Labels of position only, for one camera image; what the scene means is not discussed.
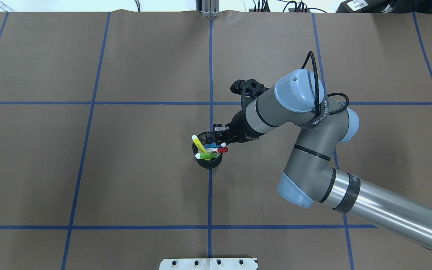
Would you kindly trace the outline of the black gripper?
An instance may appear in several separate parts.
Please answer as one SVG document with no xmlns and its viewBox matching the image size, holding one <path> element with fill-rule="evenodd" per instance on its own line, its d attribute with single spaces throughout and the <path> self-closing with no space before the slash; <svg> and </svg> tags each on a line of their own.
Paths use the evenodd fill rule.
<svg viewBox="0 0 432 270">
<path fill-rule="evenodd" d="M 226 126 L 214 126 L 214 132 L 225 132 L 225 142 L 228 145 L 257 140 L 264 133 L 258 132 L 251 127 L 250 119 L 258 117 L 256 112 L 257 99 L 268 88 L 255 79 L 238 79 L 233 82 L 229 89 L 233 94 L 240 96 L 241 110 L 233 116 Z"/>
</svg>

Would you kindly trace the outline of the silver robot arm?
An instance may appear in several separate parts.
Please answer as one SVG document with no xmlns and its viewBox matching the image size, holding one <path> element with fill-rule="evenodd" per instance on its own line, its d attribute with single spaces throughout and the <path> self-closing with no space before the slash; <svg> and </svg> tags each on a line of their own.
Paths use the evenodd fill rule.
<svg viewBox="0 0 432 270">
<path fill-rule="evenodd" d="M 353 215 L 432 251 L 432 208 L 330 166 L 338 143 L 351 140 L 359 117 L 331 99 L 317 72 L 297 69 L 272 87 L 238 79 L 230 87 L 241 110 L 226 125 L 214 124 L 217 144 L 245 143 L 292 123 L 301 130 L 277 190 L 300 207 L 319 202 Z"/>
</svg>

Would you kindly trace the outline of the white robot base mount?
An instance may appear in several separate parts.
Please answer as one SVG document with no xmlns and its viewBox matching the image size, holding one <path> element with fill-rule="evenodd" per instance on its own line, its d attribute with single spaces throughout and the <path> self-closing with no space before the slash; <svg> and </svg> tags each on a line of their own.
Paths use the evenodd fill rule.
<svg viewBox="0 0 432 270">
<path fill-rule="evenodd" d="M 169 258 L 161 261 L 160 270 L 258 270 L 254 258 Z"/>
</svg>

